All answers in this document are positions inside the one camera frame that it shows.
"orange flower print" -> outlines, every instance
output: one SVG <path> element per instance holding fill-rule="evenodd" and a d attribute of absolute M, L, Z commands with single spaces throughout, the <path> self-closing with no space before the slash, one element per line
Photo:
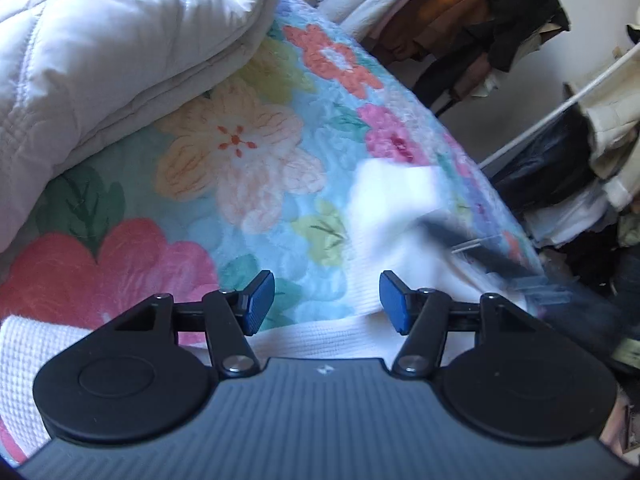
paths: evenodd
<path fill-rule="evenodd" d="M 317 25 L 307 25 L 305 30 L 286 25 L 282 31 L 290 43 L 304 51 L 302 61 L 318 77 L 336 79 L 360 99 L 367 98 L 364 85 L 382 88 L 380 80 L 356 62 L 350 47 L 334 43 Z"/>

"clothes rack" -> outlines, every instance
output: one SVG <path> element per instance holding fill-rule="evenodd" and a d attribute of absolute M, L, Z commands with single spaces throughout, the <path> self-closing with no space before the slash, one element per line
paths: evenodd
<path fill-rule="evenodd" d="M 539 132 L 542 128 L 544 128 L 547 124 L 549 124 L 551 121 L 553 121 L 556 117 L 558 117 L 562 113 L 564 113 L 570 107 L 575 105 L 580 99 L 582 99 L 586 95 L 590 94 L 591 91 L 596 89 L 604 80 L 609 78 L 613 73 L 615 73 L 620 67 L 622 67 L 627 61 L 629 61 L 638 52 L 640 52 L 640 43 L 638 43 L 635 46 L 633 46 L 633 48 L 630 49 L 624 56 L 622 56 L 620 59 L 618 59 L 613 65 L 611 65 L 603 73 L 601 73 L 599 76 L 597 76 L 597 78 L 595 78 L 593 81 L 591 81 L 587 86 L 585 86 L 583 89 L 581 89 L 577 94 L 575 94 L 572 97 L 568 98 L 564 103 L 559 105 L 558 108 L 556 108 L 551 113 L 547 114 L 545 117 L 540 119 L 532 127 L 528 128 L 527 130 L 522 132 L 515 139 L 511 140 L 510 142 L 505 144 L 503 147 L 501 147 L 499 150 L 497 150 L 495 153 L 493 153 L 492 155 L 488 156 L 485 160 L 480 162 L 480 164 L 479 164 L 480 169 L 484 170 L 484 168 L 486 168 L 490 164 L 496 162 L 503 155 L 507 154 L 508 152 L 510 152 L 511 150 L 516 148 L 517 146 L 521 145 L 524 142 L 527 142 L 528 140 L 531 140 L 531 138 L 537 132 Z"/>

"black jacket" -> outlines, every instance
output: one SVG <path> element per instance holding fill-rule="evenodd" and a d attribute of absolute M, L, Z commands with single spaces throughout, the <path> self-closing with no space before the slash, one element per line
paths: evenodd
<path fill-rule="evenodd" d="M 441 56 L 420 76 L 414 93 L 430 107 L 452 88 L 465 70 L 482 54 L 488 53 L 493 68 L 508 72 L 520 45 L 546 23 L 569 30 L 569 20 L 558 0 L 488 0 L 492 18 L 465 27 Z"/>

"white comforter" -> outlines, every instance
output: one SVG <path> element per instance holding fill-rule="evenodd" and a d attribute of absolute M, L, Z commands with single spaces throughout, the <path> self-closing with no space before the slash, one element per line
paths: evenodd
<path fill-rule="evenodd" d="M 46 183 L 212 88 L 278 0 L 0 0 L 0 251 Z"/>

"bed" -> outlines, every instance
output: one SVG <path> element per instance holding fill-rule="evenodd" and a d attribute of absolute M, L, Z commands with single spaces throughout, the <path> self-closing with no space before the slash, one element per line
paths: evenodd
<path fill-rule="evenodd" d="M 439 166 L 441 199 L 468 231 L 502 234 L 505 254 L 537 265 L 411 92 L 302 0 L 280 0 L 239 72 L 49 183 L 0 254 L 0 318 L 94 329 L 155 292 L 197 301 L 259 269 L 276 276 L 262 330 L 352 316 L 344 216 L 371 157 Z"/>

